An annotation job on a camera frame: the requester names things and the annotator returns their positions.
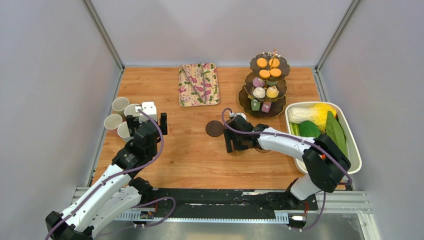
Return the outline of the light blue handled mug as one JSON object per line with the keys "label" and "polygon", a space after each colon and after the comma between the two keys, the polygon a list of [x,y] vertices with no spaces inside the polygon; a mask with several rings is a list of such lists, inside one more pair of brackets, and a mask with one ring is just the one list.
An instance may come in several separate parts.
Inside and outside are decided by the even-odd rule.
{"label": "light blue handled mug", "polygon": [[128,141],[130,141],[132,139],[132,137],[130,135],[130,130],[128,128],[128,124],[127,124],[126,121],[122,122],[119,125],[119,127],[117,129],[117,134],[125,143],[127,143]]}

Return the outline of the dark round wooden coaster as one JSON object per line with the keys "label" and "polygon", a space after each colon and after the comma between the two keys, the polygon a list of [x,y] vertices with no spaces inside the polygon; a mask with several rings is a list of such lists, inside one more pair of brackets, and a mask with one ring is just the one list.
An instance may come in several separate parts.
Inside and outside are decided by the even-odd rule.
{"label": "dark round wooden coaster", "polygon": [[224,132],[224,125],[217,120],[209,121],[205,126],[205,132],[211,137],[219,137]]}

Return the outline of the green cake with panda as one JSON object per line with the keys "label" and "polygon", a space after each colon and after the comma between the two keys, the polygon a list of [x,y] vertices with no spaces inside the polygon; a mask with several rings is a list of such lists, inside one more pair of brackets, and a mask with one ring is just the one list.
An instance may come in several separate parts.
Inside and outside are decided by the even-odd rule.
{"label": "green cake with panda", "polygon": [[254,112],[257,112],[261,109],[261,102],[258,101],[257,99],[252,99],[250,104],[251,104],[251,110]]}

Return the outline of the floral rectangular tray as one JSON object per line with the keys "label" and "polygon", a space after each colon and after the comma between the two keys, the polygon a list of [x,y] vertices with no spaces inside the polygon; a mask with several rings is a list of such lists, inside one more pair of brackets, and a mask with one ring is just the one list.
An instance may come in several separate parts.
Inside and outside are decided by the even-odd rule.
{"label": "floral rectangular tray", "polygon": [[216,64],[183,64],[178,68],[178,76],[178,102],[181,107],[213,106],[220,103]]}

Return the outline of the three-tier dark cake stand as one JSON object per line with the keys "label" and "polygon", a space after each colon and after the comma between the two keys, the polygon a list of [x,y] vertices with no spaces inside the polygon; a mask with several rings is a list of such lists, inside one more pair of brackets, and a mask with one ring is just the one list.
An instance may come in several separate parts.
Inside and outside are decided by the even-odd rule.
{"label": "three-tier dark cake stand", "polygon": [[[267,67],[265,67],[265,68],[258,67],[257,63],[256,63],[258,58],[265,58],[268,61]],[[269,66],[269,60],[271,58],[278,58],[279,59],[280,65],[279,65],[278,69],[281,70],[282,74],[281,74],[280,77],[270,76],[270,78],[263,79],[259,76],[259,71],[260,70],[269,70],[270,71],[270,69],[272,69]],[[279,116],[283,112],[283,110],[285,109],[285,106],[287,104],[286,93],[287,93],[288,88],[287,88],[286,77],[290,73],[290,65],[288,64],[287,60],[278,53],[278,50],[276,48],[274,48],[272,52],[262,52],[262,53],[260,53],[256,56],[254,56],[250,61],[249,67],[250,67],[251,73],[249,73],[246,76],[246,78],[244,80],[244,85],[242,86],[242,88],[241,88],[241,90],[238,94],[238,101],[239,101],[240,106],[243,108],[245,113],[247,113],[248,115],[250,115],[254,118],[271,119],[271,118]],[[255,89],[255,87],[253,86],[253,83],[252,83],[253,79],[255,77],[261,78],[265,81],[265,85],[264,85],[263,88],[266,91],[267,91],[268,87],[271,87],[271,86],[267,86],[266,81],[271,81],[271,82],[277,81],[277,84],[275,86],[279,90],[278,97],[269,98],[269,97],[265,96],[264,98],[255,98],[252,94],[253,90]],[[252,99],[257,99],[258,101],[261,102],[259,111],[252,111],[252,109],[251,109],[251,100]],[[265,113],[265,112],[261,111],[263,102],[272,102],[269,113]]]}

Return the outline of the white round cake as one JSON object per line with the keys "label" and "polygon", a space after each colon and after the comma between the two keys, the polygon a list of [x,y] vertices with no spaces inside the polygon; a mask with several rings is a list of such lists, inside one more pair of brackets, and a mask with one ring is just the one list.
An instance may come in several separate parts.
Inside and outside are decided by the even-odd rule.
{"label": "white round cake", "polygon": [[256,87],[252,95],[257,99],[263,99],[266,96],[266,90],[263,87]]}

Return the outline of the yellow cupcake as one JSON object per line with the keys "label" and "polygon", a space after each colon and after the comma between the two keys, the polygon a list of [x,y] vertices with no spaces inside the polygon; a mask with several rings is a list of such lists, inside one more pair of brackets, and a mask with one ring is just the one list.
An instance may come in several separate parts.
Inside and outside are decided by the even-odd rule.
{"label": "yellow cupcake", "polygon": [[278,88],[274,85],[274,86],[270,86],[266,89],[266,96],[268,98],[277,98],[279,95],[279,90]]}

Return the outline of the purple cake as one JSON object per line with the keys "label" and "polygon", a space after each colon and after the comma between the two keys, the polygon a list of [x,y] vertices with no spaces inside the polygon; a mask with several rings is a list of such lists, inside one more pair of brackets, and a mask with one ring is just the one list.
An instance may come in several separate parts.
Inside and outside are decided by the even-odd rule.
{"label": "purple cake", "polygon": [[263,88],[265,86],[266,82],[259,77],[255,77],[252,81],[252,84],[255,88],[258,88],[258,87]]}

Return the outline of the green round cake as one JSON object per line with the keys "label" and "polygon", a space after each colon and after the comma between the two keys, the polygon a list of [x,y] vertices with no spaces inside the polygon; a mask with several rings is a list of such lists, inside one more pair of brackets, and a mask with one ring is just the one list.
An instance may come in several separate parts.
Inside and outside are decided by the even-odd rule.
{"label": "green round cake", "polygon": [[266,81],[267,86],[275,86],[278,82],[277,81]]}

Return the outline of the round biscuit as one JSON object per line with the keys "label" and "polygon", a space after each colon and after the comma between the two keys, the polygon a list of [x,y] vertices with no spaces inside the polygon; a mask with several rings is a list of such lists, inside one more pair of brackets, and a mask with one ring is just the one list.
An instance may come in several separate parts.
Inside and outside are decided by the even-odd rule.
{"label": "round biscuit", "polygon": [[256,64],[259,68],[266,68],[268,66],[268,61],[265,58],[260,57],[256,60]]}
{"label": "round biscuit", "polygon": [[262,78],[262,79],[268,79],[268,78],[270,78],[270,76],[271,76],[271,73],[270,73],[269,70],[261,69],[259,71],[259,77]]}
{"label": "round biscuit", "polygon": [[276,58],[276,57],[275,58],[271,58],[268,61],[268,64],[269,64],[269,67],[271,69],[278,68],[280,66],[280,60],[278,58]]}
{"label": "round biscuit", "polygon": [[269,73],[274,78],[278,78],[282,75],[282,71],[279,68],[272,68],[269,70]]}

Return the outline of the light wooden coaster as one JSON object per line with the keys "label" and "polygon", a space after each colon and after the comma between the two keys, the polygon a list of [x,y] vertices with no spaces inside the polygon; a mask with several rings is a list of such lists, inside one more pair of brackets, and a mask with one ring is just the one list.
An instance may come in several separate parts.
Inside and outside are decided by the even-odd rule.
{"label": "light wooden coaster", "polygon": [[233,152],[230,152],[229,155],[232,157],[239,157],[244,155],[245,153],[246,151],[233,151]]}

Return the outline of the green bok choy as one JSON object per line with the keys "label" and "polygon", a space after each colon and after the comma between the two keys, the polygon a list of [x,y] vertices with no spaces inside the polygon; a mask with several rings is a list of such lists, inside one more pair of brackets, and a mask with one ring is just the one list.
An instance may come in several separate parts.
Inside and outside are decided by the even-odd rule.
{"label": "green bok choy", "polygon": [[301,137],[317,138],[321,135],[321,131],[312,121],[304,121],[298,126],[299,135]]}

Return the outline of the napa cabbage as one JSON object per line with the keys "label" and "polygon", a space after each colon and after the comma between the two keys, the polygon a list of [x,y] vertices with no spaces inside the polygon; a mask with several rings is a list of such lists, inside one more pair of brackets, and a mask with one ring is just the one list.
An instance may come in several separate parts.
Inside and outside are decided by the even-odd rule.
{"label": "napa cabbage", "polygon": [[288,120],[294,124],[301,124],[305,121],[314,123],[321,132],[325,131],[327,124],[328,112],[334,117],[337,111],[326,103],[316,103],[310,107],[291,107],[288,110]]}

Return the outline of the long dark green leaf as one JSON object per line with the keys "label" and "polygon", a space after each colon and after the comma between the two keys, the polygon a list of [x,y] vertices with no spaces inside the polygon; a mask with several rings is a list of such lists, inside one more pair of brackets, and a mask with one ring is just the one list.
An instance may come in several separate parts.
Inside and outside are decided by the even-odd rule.
{"label": "long dark green leaf", "polygon": [[341,152],[348,157],[347,140],[344,130],[331,111],[327,112],[325,132],[338,146]]}

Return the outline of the white oval vegetable basin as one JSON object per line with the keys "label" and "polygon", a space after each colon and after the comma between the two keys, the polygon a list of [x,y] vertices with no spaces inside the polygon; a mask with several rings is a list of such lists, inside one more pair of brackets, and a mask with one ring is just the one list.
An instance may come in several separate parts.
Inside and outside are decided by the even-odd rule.
{"label": "white oval vegetable basin", "polygon": [[[326,134],[326,131],[324,130],[324,132],[321,132],[321,135],[319,137],[303,137],[299,135],[299,124],[296,123],[292,123],[289,122],[289,117],[288,117],[288,110],[292,107],[304,107],[304,108],[308,108],[311,107],[314,104],[318,104],[318,103],[324,103],[324,104],[328,104],[331,107],[333,107],[336,110],[336,120],[339,122],[340,126],[342,127],[345,137],[346,137],[346,144],[347,144],[347,151],[348,151],[348,157],[346,157],[342,151],[339,149],[339,147],[333,142],[333,140]],[[338,107],[336,104],[334,103],[330,103],[330,102],[323,102],[323,101],[307,101],[307,102],[297,102],[297,103],[293,103],[290,104],[287,109],[285,110],[285,114],[286,114],[286,123],[289,126],[289,133],[293,134],[297,137],[303,138],[303,139],[308,139],[311,140],[312,142],[315,142],[316,144],[318,144],[318,141],[329,141],[330,142],[330,146],[335,147],[336,151],[340,154],[343,155],[347,160],[349,160],[349,169],[347,170],[349,175],[358,173],[359,170],[362,169],[362,157],[361,154],[359,152],[359,149],[357,147],[357,143],[355,140],[355,137],[353,135],[353,132],[348,124],[347,118],[345,117],[343,111],[341,110],[340,107]]]}

